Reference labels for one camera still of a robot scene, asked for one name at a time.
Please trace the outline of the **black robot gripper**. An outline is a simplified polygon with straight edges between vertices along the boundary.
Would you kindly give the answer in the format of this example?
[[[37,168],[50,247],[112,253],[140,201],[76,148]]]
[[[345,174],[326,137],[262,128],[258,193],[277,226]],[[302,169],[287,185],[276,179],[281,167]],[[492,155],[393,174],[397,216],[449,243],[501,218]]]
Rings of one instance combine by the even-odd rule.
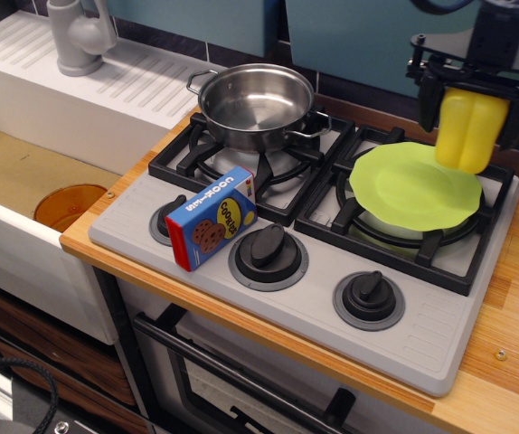
[[[419,125],[431,132],[446,88],[510,100],[497,140],[501,150],[519,143],[519,37],[469,29],[415,34],[406,76],[419,87]]]

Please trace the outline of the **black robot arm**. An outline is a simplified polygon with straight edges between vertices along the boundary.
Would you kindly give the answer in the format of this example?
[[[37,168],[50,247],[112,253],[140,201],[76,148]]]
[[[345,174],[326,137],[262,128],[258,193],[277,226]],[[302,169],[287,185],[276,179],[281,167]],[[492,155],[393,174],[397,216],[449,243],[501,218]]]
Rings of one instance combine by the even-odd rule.
[[[468,90],[509,102],[499,145],[519,143],[519,1],[483,1],[472,28],[460,33],[419,33],[406,76],[420,87],[419,124],[437,125],[446,88]]]

